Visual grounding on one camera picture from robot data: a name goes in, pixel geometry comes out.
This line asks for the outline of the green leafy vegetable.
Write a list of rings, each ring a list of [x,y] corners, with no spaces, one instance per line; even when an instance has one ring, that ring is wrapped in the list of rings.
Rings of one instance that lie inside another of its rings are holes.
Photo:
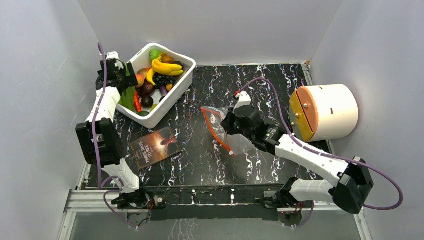
[[[135,111],[134,95],[135,95],[135,87],[130,87],[128,89],[125,89],[122,92],[119,104],[127,108],[129,111],[134,112]]]

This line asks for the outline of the clear zip top bag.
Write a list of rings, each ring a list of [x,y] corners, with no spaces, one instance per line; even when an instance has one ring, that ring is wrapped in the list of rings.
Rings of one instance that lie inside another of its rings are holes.
[[[224,127],[225,120],[229,120],[232,115],[233,107],[211,107],[204,106],[201,108],[206,125],[212,136],[217,140],[228,152],[230,156],[236,156],[247,153],[255,148],[253,143],[241,134],[230,135]]]

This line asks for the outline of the yellow banana bunch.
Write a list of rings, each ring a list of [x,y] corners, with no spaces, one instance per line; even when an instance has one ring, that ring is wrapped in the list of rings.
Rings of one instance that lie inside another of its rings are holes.
[[[156,73],[165,75],[165,76],[179,76],[183,74],[183,67],[179,64],[171,64],[171,63],[163,63],[161,62],[161,57],[158,57],[157,59],[154,59],[151,62],[151,68],[147,72],[145,80],[152,84],[153,86],[156,85],[156,83],[153,81],[153,77]]]

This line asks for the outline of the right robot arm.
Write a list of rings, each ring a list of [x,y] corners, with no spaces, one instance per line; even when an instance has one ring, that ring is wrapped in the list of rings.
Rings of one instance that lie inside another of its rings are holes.
[[[321,176],[321,180],[291,177],[279,191],[265,191],[256,202],[267,208],[295,207],[305,201],[337,205],[350,214],[358,214],[365,205],[374,182],[364,160],[347,163],[301,142],[283,127],[265,122],[251,105],[224,109],[220,114],[221,134],[232,144],[249,147],[297,163]]]

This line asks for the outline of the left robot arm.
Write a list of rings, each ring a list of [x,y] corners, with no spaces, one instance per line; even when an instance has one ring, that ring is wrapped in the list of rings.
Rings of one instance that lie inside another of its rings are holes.
[[[122,193],[131,193],[129,200],[135,207],[144,208],[149,203],[149,194],[140,189],[139,177],[125,161],[127,150],[114,123],[121,95],[136,83],[135,74],[116,51],[103,54],[100,66],[94,106],[85,122],[75,128],[78,141],[86,162],[97,169],[99,186],[105,186],[107,181],[102,175],[108,174]]]

